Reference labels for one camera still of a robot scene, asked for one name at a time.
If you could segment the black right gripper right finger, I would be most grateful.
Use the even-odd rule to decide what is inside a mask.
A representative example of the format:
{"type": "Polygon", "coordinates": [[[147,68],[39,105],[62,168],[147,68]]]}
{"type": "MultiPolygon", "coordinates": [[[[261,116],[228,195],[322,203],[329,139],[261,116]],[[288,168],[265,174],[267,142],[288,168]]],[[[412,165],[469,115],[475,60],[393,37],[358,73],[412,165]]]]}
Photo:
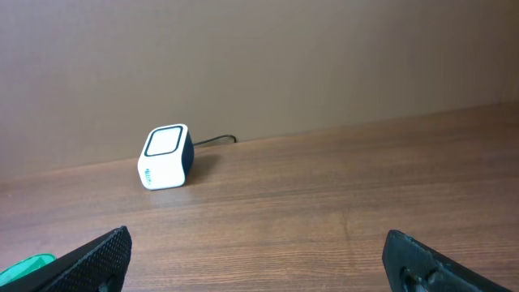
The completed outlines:
{"type": "Polygon", "coordinates": [[[399,230],[388,232],[382,261],[393,292],[510,291],[399,230]]]}

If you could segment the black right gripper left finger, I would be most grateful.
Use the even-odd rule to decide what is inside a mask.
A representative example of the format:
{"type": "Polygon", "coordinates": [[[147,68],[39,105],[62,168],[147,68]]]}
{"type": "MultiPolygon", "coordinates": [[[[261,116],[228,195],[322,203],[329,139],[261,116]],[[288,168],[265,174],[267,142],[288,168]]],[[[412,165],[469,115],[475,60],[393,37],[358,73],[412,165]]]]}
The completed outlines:
{"type": "Polygon", "coordinates": [[[131,235],[123,225],[1,286],[1,291],[121,292],[131,248],[131,235]]]}

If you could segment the green lid small jar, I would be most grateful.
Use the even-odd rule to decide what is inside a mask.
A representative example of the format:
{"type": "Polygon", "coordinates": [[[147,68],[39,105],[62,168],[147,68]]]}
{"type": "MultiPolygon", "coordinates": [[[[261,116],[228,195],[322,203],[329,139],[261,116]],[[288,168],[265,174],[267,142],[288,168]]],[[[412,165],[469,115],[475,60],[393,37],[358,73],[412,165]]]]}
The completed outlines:
{"type": "Polygon", "coordinates": [[[32,255],[1,272],[0,285],[4,286],[12,281],[32,273],[39,268],[55,261],[57,257],[49,253],[32,255]]]}

